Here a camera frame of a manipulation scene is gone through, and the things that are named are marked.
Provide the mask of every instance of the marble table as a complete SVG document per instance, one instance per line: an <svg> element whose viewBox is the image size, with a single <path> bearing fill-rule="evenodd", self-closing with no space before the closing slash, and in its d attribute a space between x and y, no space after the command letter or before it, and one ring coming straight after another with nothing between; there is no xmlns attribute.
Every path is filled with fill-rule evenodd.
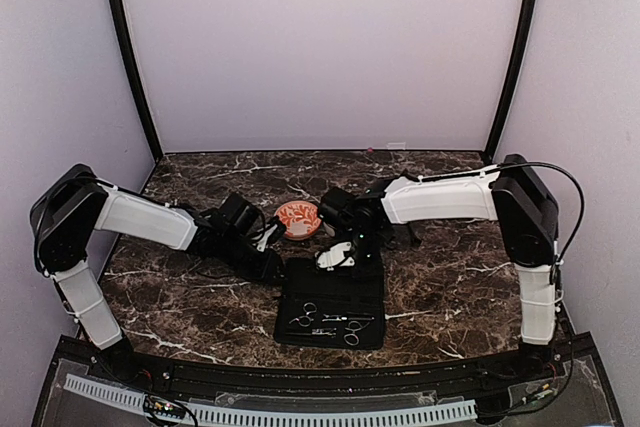
<svg viewBox="0 0 640 427"><path fill-rule="evenodd" d="M378 177L482 166L474 152L323 151L167 155L145 194L217 207L241 193L267 216L282 203L319 201L331 186L362 192ZM272 338L279 288L236 278L223 264L123 236L102 279L109 305L136 350L170 358L250 367L365 368L477 357L517 347L520 304L515 271L496 223L417 222L413 249L397 228L385 250L384 348L346 351L280 345ZM330 245L320 232L282 240L284 257Z"/></svg>

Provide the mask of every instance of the ventilation grille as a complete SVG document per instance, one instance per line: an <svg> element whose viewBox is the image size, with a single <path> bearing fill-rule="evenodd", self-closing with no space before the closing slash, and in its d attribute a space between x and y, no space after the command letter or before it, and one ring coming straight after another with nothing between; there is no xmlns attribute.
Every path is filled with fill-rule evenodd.
<svg viewBox="0 0 640 427"><path fill-rule="evenodd" d="M111 407L144 415L142 405L145 395L142 393L72 374L67 375L64 388ZM203 427L424 427L477 418L473 400L412 409L339 414L262 412L214 407L197 402L189 402L187 406ZM187 416L182 424L193 425L193 420Z"/></svg>

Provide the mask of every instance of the open tool case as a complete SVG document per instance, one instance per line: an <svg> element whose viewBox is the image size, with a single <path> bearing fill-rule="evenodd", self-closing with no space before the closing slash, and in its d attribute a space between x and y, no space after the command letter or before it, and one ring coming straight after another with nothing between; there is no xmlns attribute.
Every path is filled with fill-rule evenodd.
<svg viewBox="0 0 640 427"><path fill-rule="evenodd" d="M294 258L286 264L286 277L276 342L355 350L382 347L384 276L354 281L339 272L319 272L311 259Z"/></svg>

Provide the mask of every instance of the orange bowl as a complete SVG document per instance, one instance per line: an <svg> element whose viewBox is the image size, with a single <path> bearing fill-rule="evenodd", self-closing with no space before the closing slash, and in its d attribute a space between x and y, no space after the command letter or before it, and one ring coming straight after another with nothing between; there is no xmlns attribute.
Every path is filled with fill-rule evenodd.
<svg viewBox="0 0 640 427"><path fill-rule="evenodd" d="M284 236L289 240L308 239L322 224L322 220L318 218L318 208L305 200L293 200L282 204L276 210L276 215L287 227Z"/></svg>

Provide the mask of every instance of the wall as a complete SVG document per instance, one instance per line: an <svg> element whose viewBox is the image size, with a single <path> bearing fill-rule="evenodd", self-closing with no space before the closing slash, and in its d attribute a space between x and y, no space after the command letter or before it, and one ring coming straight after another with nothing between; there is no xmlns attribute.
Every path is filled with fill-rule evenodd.
<svg viewBox="0 0 640 427"><path fill-rule="evenodd" d="M640 419L640 0L538 0L501 155L573 172L587 196L567 257L566 302L591 330L627 422ZM565 234L577 211L549 179Z"/></svg>
<svg viewBox="0 0 640 427"><path fill-rule="evenodd" d="M71 165L140 188L152 159L108 0L0 0L0 425L30 425L62 333L75 332L36 273L32 203ZM98 271L113 242L91 246Z"/></svg>
<svg viewBox="0 0 640 427"><path fill-rule="evenodd" d="M482 149L521 0L125 0L165 150Z"/></svg>

